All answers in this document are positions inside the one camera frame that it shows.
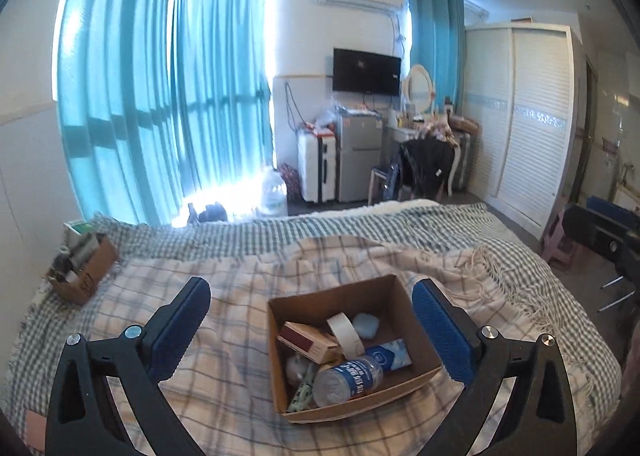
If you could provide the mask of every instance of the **white wardrobe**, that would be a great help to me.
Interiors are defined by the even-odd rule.
[[[469,191],[541,238],[558,207],[586,85],[571,28],[469,28],[463,116],[481,125]]]

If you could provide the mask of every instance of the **metal screw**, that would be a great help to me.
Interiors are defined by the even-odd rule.
[[[69,346],[75,346],[79,342],[80,342],[80,333],[74,333],[73,335],[69,335],[66,338],[66,343],[69,344]]]
[[[500,332],[493,326],[485,326],[482,328],[482,335],[488,339],[495,339],[499,334]]]
[[[542,343],[545,344],[545,346],[549,346],[549,347],[555,346],[556,345],[556,339],[553,338],[548,333],[545,333],[544,335],[542,335]]]
[[[140,333],[142,333],[142,328],[140,326],[129,326],[126,330],[124,330],[124,336],[127,339],[135,339],[140,337]]]

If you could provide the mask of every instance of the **tape roll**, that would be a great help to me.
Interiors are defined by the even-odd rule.
[[[338,313],[327,319],[327,323],[334,333],[334,337],[338,340],[338,344],[340,344],[347,360],[364,355],[364,345],[362,345],[362,341],[347,315]]]

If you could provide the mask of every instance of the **teal curtain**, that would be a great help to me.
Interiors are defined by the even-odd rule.
[[[172,92],[185,194],[272,164],[264,0],[175,0]]]
[[[66,0],[58,113],[85,217],[168,223],[182,189],[166,63],[168,0]]]
[[[462,107],[465,66],[464,0],[409,0],[413,45],[411,65],[421,64],[436,86],[435,103],[445,97]]]

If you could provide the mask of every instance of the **pink sticky note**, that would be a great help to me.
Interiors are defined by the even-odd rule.
[[[44,452],[44,438],[46,431],[47,419],[31,410],[27,410],[25,444],[40,452]]]

